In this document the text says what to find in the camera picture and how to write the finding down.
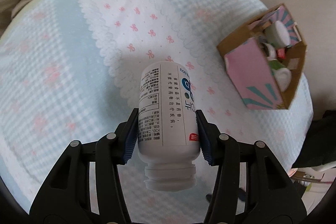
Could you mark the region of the green white lidded jar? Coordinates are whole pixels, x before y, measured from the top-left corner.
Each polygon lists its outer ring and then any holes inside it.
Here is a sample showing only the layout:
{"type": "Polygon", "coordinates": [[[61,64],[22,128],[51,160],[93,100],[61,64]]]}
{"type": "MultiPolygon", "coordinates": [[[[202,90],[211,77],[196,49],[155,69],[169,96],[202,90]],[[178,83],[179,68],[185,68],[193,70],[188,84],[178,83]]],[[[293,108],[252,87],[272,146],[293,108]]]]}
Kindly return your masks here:
{"type": "Polygon", "coordinates": [[[291,71],[278,60],[270,60],[268,64],[272,70],[280,92],[286,91],[291,82],[291,71]]]}

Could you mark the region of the white pill bottle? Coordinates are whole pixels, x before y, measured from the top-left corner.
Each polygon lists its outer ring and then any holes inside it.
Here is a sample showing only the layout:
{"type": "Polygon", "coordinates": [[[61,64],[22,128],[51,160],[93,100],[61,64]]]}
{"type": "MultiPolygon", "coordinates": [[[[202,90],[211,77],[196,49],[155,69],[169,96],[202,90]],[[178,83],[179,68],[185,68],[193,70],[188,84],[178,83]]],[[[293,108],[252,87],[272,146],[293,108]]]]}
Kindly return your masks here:
{"type": "Polygon", "coordinates": [[[178,192],[195,186],[194,160],[201,148],[186,68],[168,61],[149,65],[141,76],[138,108],[138,149],[146,164],[146,188],[178,192]]]}

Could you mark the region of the grey L'Oreal jar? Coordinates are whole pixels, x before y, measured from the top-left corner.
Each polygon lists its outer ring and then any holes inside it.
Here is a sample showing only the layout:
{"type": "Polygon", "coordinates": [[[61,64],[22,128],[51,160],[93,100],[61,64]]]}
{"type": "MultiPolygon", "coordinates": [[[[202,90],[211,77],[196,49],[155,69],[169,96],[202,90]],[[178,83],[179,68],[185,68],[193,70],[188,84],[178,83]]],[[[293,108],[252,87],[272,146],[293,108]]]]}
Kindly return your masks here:
{"type": "Polygon", "coordinates": [[[276,60],[277,59],[276,50],[272,45],[270,45],[268,43],[261,43],[261,48],[264,51],[264,53],[266,54],[267,60],[271,61],[271,60],[276,60]]]}

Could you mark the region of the pale green white jar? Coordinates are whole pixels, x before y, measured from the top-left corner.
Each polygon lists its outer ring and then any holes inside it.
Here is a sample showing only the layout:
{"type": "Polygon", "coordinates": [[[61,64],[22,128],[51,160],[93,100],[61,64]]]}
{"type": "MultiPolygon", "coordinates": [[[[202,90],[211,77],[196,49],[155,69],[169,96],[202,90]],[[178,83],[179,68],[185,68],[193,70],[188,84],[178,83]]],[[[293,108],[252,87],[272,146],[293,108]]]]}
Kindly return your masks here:
{"type": "Polygon", "coordinates": [[[265,37],[276,50],[290,46],[290,34],[282,21],[275,21],[265,30],[265,37]]]}

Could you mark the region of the blue checkered floral blanket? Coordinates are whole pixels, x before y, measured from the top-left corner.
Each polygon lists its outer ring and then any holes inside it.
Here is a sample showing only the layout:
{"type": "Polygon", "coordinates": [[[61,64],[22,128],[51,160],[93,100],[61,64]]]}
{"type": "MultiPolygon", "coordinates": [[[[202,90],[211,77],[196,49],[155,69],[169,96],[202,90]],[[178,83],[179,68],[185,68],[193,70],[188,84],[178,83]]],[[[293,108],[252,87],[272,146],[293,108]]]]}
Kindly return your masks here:
{"type": "Polygon", "coordinates": [[[195,106],[236,140],[263,140],[285,169],[313,116],[306,78],[288,110],[251,111],[217,45],[260,0],[36,0],[1,38],[1,178],[28,211],[68,144],[96,141],[138,106],[142,71],[183,65],[195,106]]]}

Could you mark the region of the pink teal cardboard box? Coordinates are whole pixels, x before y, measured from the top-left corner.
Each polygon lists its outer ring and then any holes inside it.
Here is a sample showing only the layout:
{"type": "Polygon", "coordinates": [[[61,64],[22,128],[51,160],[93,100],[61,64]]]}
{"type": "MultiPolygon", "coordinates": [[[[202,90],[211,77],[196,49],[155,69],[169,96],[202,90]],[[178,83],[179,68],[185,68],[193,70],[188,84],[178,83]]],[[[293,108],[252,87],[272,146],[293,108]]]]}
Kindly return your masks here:
{"type": "Polygon", "coordinates": [[[295,97],[303,72],[306,42],[285,4],[281,3],[255,16],[224,38],[217,49],[226,72],[243,103],[252,110],[288,109],[295,97]],[[268,43],[264,30],[282,21],[290,34],[285,60],[278,60],[291,71],[291,82],[280,92],[261,43],[268,43]]]}

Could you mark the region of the red small carton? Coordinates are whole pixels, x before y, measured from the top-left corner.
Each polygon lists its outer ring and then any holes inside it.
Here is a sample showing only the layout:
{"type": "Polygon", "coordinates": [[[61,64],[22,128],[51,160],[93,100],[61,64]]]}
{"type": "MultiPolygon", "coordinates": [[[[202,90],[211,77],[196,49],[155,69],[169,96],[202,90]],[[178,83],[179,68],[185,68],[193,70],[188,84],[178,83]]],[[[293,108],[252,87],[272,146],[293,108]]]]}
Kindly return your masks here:
{"type": "Polygon", "coordinates": [[[276,55],[278,60],[285,60],[286,58],[286,49],[280,48],[276,50],[276,55]]]}

